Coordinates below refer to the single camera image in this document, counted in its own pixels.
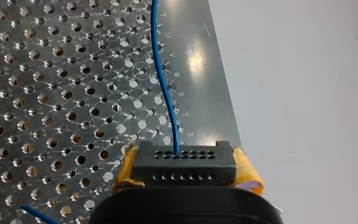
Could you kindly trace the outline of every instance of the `perforated metal sheet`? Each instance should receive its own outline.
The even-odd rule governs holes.
[[[24,203],[87,222],[131,140],[171,143],[149,4],[0,0],[0,222],[38,221]],[[182,143],[238,145],[207,1],[163,1],[159,22]]]

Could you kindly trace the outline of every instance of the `black object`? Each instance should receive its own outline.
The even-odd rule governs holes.
[[[229,142],[215,147],[181,146],[173,155],[172,146],[141,142],[133,178],[155,186],[226,186],[235,180],[237,166]]]
[[[282,224],[252,192],[224,187],[132,188],[107,198],[89,224]]]

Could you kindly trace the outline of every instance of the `white wall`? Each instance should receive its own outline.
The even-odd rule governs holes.
[[[358,0],[210,0],[244,148],[287,224],[358,223]]]

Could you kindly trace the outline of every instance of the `blue wire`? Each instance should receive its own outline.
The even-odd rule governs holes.
[[[34,217],[40,218],[42,221],[48,224],[59,224],[56,220],[52,219],[51,217],[47,217],[45,214],[33,209],[29,205],[23,204],[21,209],[25,210],[27,213],[33,215]]]
[[[157,33],[157,15],[158,15],[158,0],[153,0],[152,3],[152,47],[153,47],[153,56],[154,62],[157,70],[157,75],[159,79],[159,84],[161,85],[162,94],[165,98],[165,104],[168,107],[168,114],[170,116],[171,125],[172,125],[172,137],[173,137],[173,152],[175,155],[180,154],[180,141],[179,141],[179,132],[178,125],[176,122],[176,115],[173,109],[172,99],[170,92],[167,88],[167,82],[165,81],[164,73],[162,72],[161,60],[159,58],[158,52],[158,33]]]

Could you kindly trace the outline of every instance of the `white background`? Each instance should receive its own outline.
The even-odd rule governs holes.
[[[210,0],[265,197],[286,224],[358,223],[358,0]]]

